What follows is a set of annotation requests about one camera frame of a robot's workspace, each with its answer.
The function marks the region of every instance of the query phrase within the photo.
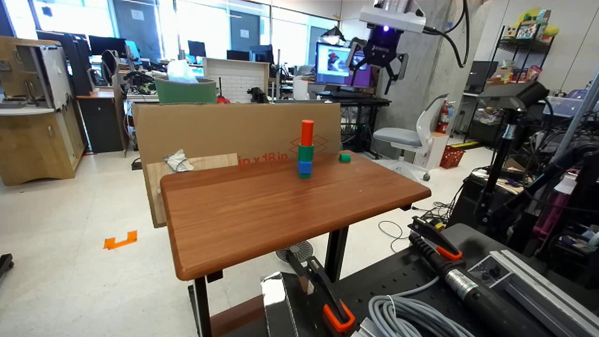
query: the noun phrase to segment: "computer monitor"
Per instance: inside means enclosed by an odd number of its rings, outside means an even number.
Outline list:
[[[472,62],[472,70],[466,83],[466,92],[481,94],[489,77],[498,70],[498,62]]]
[[[202,42],[187,42],[189,55],[206,58],[206,45]]]
[[[358,51],[354,55],[354,64],[358,66],[361,60],[363,60],[363,51]],[[369,64],[359,66],[354,73],[350,73],[344,79],[344,85],[352,88],[373,88],[376,86],[376,83],[378,83],[378,72]]]
[[[135,43],[133,40],[125,40],[125,45],[127,45],[127,49],[129,49],[131,62],[133,62],[133,64],[139,64],[142,57],[140,57],[140,53],[139,53],[137,43]]]
[[[227,51],[227,60],[249,60],[249,51]]]
[[[120,58],[127,58],[127,42],[120,38],[99,38],[90,36],[92,55],[101,55],[105,51],[116,51]]]
[[[348,68],[350,49],[335,45],[316,45],[316,75],[314,83],[328,86],[343,86],[350,77]]]
[[[251,49],[251,55],[255,62],[275,64],[273,45],[256,45]]]

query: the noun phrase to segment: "blue block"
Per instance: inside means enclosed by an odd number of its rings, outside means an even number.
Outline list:
[[[298,161],[298,174],[301,178],[313,176],[313,161]]]

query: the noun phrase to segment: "floor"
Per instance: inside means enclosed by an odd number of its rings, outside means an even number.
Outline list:
[[[131,160],[86,156],[75,180],[0,186],[0,253],[15,257],[0,279],[0,335],[195,335],[187,283],[174,276],[167,231],[152,227],[144,178],[129,169]],[[475,148],[460,167],[431,171],[432,197],[416,206],[449,203],[462,178],[489,161],[490,152]],[[389,257],[391,238],[378,223],[395,221],[406,233],[414,214],[395,210],[352,227],[343,276]],[[103,249],[105,238],[129,231],[139,233],[137,244]],[[311,244],[324,261],[326,236]],[[277,270],[288,266],[275,255],[225,270],[208,287],[212,313],[258,296],[260,277]]]

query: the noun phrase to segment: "window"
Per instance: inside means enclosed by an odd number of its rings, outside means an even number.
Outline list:
[[[273,47],[281,49],[281,64],[307,66],[313,55],[318,32],[335,27],[335,21],[318,19],[305,13],[273,8]]]
[[[28,2],[22,0],[4,0],[6,12],[11,17],[15,36],[21,40],[37,40],[36,23]]]
[[[180,0],[176,6],[180,47],[187,51],[187,42],[204,42],[208,58],[227,58],[228,15],[219,2]]]
[[[114,36],[109,0],[36,0],[41,30]]]
[[[159,0],[157,2],[157,15],[159,15],[159,40],[163,45],[163,58],[176,60],[178,57],[178,30],[176,30],[176,13],[172,10],[172,0]]]

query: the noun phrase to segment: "orange tape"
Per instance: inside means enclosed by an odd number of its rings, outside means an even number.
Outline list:
[[[127,238],[125,240],[122,240],[122,242],[116,242],[116,238],[107,238],[105,240],[105,249],[118,249],[118,248],[124,248],[124,246],[131,246],[131,244],[135,244],[137,242],[137,231],[131,231],[131,233],[127,233]]]

